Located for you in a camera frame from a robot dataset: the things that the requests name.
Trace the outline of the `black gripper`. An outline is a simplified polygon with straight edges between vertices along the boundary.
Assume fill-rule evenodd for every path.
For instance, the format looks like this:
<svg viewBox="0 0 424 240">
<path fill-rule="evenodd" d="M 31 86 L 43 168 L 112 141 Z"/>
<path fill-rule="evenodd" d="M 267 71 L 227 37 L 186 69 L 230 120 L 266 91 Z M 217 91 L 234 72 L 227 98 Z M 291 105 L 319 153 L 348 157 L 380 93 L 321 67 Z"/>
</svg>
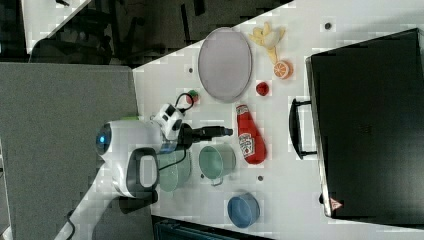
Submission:
<svg viewBox="0 0 424 240">
<path fill-rule="evenodd" d="M 224 137 L 232 136 L 233 130 L 231 128 L 225 128 L 223 126 L 208 126 L 206 133 L 209 137 Z M 190 125 L 183 123 L 178 135 L 178 149 L 187 150 L 194 143 L 201 141 L 208 141 L 209 137 L 205 135 L 205 130 L 202 128 L 192 129 Z"/>
</svg>

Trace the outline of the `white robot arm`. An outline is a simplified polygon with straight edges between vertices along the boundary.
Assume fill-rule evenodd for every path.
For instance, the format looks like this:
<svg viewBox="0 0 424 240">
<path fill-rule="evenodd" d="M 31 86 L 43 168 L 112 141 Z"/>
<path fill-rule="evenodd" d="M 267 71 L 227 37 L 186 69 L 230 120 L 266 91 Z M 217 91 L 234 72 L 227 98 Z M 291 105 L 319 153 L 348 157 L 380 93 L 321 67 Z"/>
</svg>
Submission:
<svg viewBox="0 0 424 240">
<path fill-rule="evenodd" d="M 54 240 L 92 240 L 95 226 L 116 198 L 138 201 L 141 207 L 156 202 L 158 155 L 232 134 L 231 128 L 223 126 L 193 129 L 183 122 L 169 128 L 153 120 L 106 123 L 96 136 L 96 151 L 103 164 L 77 207 L 67 213 Z"/>
</svg>

